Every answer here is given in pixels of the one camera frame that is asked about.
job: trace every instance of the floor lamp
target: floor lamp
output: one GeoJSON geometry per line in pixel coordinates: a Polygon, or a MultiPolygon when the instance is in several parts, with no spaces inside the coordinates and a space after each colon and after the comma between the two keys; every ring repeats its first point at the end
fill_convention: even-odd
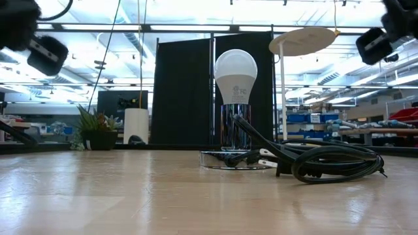
{"type": "Polygon", "coordinates": [[[281,105],[283,139],[287,140],[287,114],[285,96],[285,56],[302,56],[318,52],[330,46],[336,38],[334,31],[324,27],[305,27],[276,37],[269,45],[273,54],[280,56],[281,105]]]}

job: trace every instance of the black plant pot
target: black plant pot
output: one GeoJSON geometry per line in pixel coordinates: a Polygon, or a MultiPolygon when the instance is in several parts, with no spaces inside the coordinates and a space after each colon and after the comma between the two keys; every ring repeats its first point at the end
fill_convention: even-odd
{"type": "Polygon", "coordinates": [[[118,139],[116,131],[83,131],[83,145],[88,150],[112,150],[118,139]]]}

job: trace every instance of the white light bulb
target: white light bulb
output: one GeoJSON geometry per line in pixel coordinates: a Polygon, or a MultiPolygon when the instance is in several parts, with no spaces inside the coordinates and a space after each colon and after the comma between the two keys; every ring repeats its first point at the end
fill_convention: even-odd
{"type": "Polygon", "coordinates": [[[257,78],[254,58],[243,50],[224,52],[215,64],[215,81],[221,90],[223,104],[248,104],[257,78]]]}

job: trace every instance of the bulb base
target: bulb base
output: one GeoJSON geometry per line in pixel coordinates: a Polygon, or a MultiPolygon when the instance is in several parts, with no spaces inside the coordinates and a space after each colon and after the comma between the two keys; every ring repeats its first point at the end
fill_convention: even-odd
{"type": "Polygon", "coordinates": [[[251,123],[249,104],[224,104],[221,106],[221,149],[223,151],[246,151],[251,149],[251,137],[234,124],[233,116],[238,114],[251,123]]]}

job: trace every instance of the fluorescent light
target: fluorescent light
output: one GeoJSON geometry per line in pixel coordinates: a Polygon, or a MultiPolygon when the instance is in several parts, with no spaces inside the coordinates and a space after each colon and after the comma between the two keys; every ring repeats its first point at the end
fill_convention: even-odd
{"type": "Polygon", "coordinates": [[[368,93],[365,93],[365,94],[362,94],[362,95],[359,95],[357,98],[358,99],[362,99],[362,98],[365,98],[365,97],[367,97],[367,96],[371,96],[371,95],[373,95],[373,94],[375,94],[375,93],[377,93],[378,91],[371,91],[371,92],[368,92],[368,93]]]}
{"type": "Polygon", "coordinates": [[[309,86],[310,88],[346,88],[346,86],[309,86]]]}
{"type": "Polygon", "coordinates": [[[40,104],[41,102],[12,102],[12,104],[40,104]]]}
{"type": "Polygon", "coordinates": [[[271,31],[272,28],[268,26],[240,26],[240,31],[249,31],[249,32],[265,32],[271,31]]]}
{"type": "Polygon", "coordinates": [[[285,85],[286,88],[302,88],[304,85],[285,85]]]}
{"type": "Polygon", "coordinates": [[[330,104],[338,104],[338,103],[341,103],[341,102],[349,101],[352,98],[353,97],[340,97],[340,98],[335,98],[333,100],[328,101],[328,103],[330,103],[330,104]]]}
{"type": "Polygon", "coordinates": [[[80,24],[80,23],[66,23],[63,24],[62,27],[64,29],[70,30],[93,30],[93,31],[100,31],[100,30],[112,30],[112,25],[95,25],[95,24],[80,24]]]}
{"type": "Polygon", "coordinates": [[[38,23],[38,29],[54,29],[50,23],[38,23]]]}
{"type": "Polygon", "coordinates": [[[131,86],[131,85],[130,84],[97,84],[97,86],[112,87],[112,86],[131,86]]]}
{"type": "Polygon", "coordinates": [[[338,28],[337,29],[341,32],[341,33],[365,33],[367,31],[369,31],[369,28],[338,28]]]}
{"type": "Polygon", "coordinates": [[[353,89],[387,89],[387,86],[351,86],[353,89]]]}
{"type": "Polygon", "coordinates": [[[27,94],[27,95],[31,94],[30,90],[28,90],[28,88],[24,87],[24,86],[12,86],[12,87],[0,86],[0,87],[5,88],[5,89],[9,89],[9,90],[12,90],[12,91],[15,91],[15,92],[18,92],[18,93],[23,93],[23,94],[27,94]]]}
{"type": "Polygon", "coordinates": [[[12,104],[89,104],[89,102],[12,102],[12,104]]]}
{"type": "Polygon", "coordinates": [[[414,75],[410,75],[410,76],[405,76],[402,78],[398,78],[395,81],[389,82],[387,85],[389,86],[396,86],[396,85],[400,85],[400,84],[405,84],[408,82],[412,82],[418,79],[418,74],[414,74],[414,75]]]}
{"type": "Polygon", "coordinates": [[[274,32],[290,32],[298,29],[303,29],[304,27],[273,27],[274,32]]]}
{"type": "Polygon", "coordinates": [[[328,98],[328,97],[308,99],[304,103],[305,104],[312,104],[312,103],[315,103],[315,102],[321,102],[321,101],[325,100],[326,98],[328,98]]]}
{"type": "Polygon", "coordinates": [[[394,86],[394,89],[418,89],[418,86],[394,86]]]}
{"type": "Polygon", "coordinates": [[[366,84],[366,83],[368,83],[368,82],[370,82],[370,81],[372,81],[372,80],[375,80],[375,79],[376,79],[376,78],[378,78],[378,77],[379,77],[379,75],[378,75],[378,74],[371,75],[371,76],[369,76],[369,77],[367,77],[367,78],[363,78],[362,80],[359,80],[359,81],[357,81],[357,82],[353,83],[353,84],[352,84],[352,86],[359,86],[359,85],[361,85],[361,84],[366,84]]]}
{"type": "Polygon", "coordinates": [[[355,104],[333,104],[332,107],[357,107],[355,104]]]}
{"type": "Polygon", "coordinates": [[[138,25],[125,25],[125,24],[122,24],[122,25],[115,25],[115,27],[113,28],[113,30],[115,30],[115,31],[122,31],[122,30],[129,30],[129,31],[136,30],[136,31],[138,31],[138,28],[139,28],[138,25]]]}
{"type": "Polygon", "coordinates": [[[19,86],[43,86],[43,83],[29,83],[29,82],[5,82],[3,85],[19,85],[19,86]]]}
{"type": "Polygon", "coordinates": [[[222,25],[152,25],[152,30],[167,31],[228,31],[229,26],[222,25]]]}
{"type": "Polygon", "coordinates": [[[49,86],[86,86],[87,84],[48,84],[49,86]]]}

